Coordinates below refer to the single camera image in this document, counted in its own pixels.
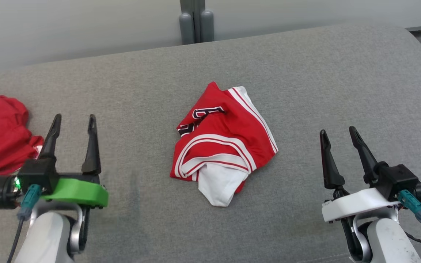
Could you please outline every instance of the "gray fabric surface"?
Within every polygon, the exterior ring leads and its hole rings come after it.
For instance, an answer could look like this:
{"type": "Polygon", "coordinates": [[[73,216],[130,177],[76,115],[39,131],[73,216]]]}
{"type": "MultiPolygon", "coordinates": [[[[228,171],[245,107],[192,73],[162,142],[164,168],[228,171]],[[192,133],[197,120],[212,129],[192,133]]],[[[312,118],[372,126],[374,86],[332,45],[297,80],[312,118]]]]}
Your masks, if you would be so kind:
{"type": "MultiPolygon", "coordinates": [[[[340,223],[324,223],[319,131],[346,189],[367,186],[348,128],[378,160],[421,179],[421,45],[389,25],[338,25],[215,43],[69,60],[0,73],[0,94],[31,112],[45,136],[63,114],[57,169],[80,170],[88,115],[97,116],[110,206],[92,211],[78,262],[347,263],[340,223]],[[174,129],[204,91],[243,85],[280,152],[250,175],[228,208],[194,182],[169,178],[174,129]]],[[[406,231],[421,224],[401,212],[406,231]]],[[[17,226],[0,211],[0,262],[17,226]]],[[[417,246],[421,255],[421,245],[417,246]]]]}

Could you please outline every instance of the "red cloth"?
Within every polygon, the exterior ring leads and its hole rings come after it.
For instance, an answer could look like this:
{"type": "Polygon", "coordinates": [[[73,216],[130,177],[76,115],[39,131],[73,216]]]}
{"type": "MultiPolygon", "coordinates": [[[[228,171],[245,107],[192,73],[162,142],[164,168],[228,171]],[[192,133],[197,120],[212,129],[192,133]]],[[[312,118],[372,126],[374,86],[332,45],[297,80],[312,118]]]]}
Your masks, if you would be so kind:
{"type": "MultiPolygon", "coordinates": [[[[278,149],[266,122],[244,87],[222,91],[215,82],[177,126],[171,178],[199,181],[207,163],[250,174],[269,162],[278,149]]],[[[236,188],[241,191],[244,181],[236,188]]]]}
{"type": "Polygon", "coordinates": [[[43,137],[33,136],[25,125],[29,112],[15,98],[0,96],[0,175],[19,169],[27,158],[36,158],[43,137]]]}

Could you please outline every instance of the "green bracket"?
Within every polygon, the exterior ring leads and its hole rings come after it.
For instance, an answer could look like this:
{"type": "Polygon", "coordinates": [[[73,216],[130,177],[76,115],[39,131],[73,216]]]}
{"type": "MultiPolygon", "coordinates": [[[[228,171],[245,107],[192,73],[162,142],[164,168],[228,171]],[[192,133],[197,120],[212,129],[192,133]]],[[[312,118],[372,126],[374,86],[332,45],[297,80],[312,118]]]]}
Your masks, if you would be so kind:
{"type": "Polygon", "coordinates": [[[45,200],[57,200],[79,205],[108,206],[108,192],[101,185],[72,178],[60,178],[51,195],[42,195],[45,200]]]}

